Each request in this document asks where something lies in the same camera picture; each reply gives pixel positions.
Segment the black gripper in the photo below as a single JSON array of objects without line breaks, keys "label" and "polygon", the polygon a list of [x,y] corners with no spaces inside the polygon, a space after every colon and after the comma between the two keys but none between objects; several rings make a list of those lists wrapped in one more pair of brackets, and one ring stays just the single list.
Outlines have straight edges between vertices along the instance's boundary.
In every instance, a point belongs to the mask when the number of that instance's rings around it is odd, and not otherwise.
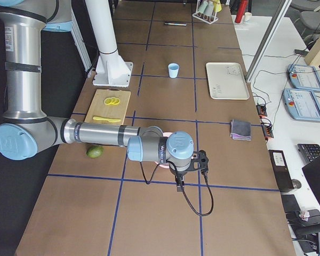
[{"label": "black gripper", "polygon": [[209,159],[204,150],[194,151],[192,157],[188,159],[177,159],[170,157],[170,171],[175,176],[177,192],[184,191],[184,176],[189,172],[199,171],[207,181]]}]

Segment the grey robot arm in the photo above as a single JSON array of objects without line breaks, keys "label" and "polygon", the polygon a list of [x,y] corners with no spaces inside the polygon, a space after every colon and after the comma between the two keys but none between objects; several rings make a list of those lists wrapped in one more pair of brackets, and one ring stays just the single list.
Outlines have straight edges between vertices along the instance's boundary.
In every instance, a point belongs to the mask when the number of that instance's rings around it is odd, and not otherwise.
[{"label": "grey robot arm", "polygon": [[23,160],[54,145],[86,142],[125,147],[132,161],[168,164],[178,191],[183,191],[186,173],[207,176],[208,157],[203,150],[194,151],[186,132],[165,137],[156,126],[78,122],[42,111],[41,31],[71,30],[71,1],[0,1],[0,19],[5,26],[7,74],[7,110],[0,125],[3,156]]}]

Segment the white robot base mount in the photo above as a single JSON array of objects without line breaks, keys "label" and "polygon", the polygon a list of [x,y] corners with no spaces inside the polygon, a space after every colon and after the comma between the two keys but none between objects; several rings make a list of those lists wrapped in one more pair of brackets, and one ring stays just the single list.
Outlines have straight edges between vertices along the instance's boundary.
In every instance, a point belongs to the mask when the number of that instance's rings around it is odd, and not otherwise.
[{"label": "white robot base mount", "polygon": [[108,1],[86,0],[85,4],[99,50],[93,84],[128,87],[133,63],[119,55]]}]

